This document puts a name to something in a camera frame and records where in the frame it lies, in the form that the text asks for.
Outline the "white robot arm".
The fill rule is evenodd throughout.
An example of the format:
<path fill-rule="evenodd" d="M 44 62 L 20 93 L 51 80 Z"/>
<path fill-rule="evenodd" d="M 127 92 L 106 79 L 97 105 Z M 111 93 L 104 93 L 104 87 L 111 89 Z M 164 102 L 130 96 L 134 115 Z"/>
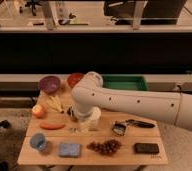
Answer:
<path fill-rule="evenodd" d="M 165 122 L 192 131 L 192 95 L 177 92 L 117 90 L 103 87 L 103 78 L 88 72 L 71 90 L 74 113 L 89 116 L 94 107 Z"/>

